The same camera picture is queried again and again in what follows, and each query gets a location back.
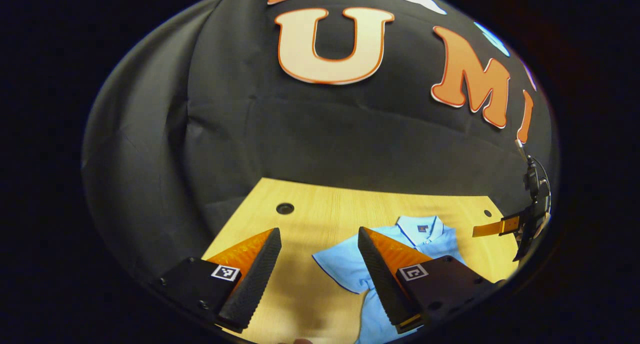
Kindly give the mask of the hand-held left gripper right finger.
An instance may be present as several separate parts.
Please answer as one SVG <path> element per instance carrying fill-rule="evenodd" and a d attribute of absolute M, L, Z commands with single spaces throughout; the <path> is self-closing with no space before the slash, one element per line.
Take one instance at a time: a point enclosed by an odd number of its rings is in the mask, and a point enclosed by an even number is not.
<path fill-rule="evenodd" d="M 499 288 L 452 255 L 432 258 L 370 228 L 359 228 L 358 250 L 398 334 L 439 327 Z"/>

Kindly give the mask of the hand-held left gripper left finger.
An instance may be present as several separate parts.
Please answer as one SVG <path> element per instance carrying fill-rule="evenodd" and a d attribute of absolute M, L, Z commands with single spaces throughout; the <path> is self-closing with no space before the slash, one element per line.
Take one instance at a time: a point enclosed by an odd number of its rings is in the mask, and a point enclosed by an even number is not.
<path fill-rule="evenodd" d="M 208 259 L 186 257 L 148 285 L 153 294 L 206 326 L 242 333 L 265 293 L 279 253 L 278 227 Z"/>

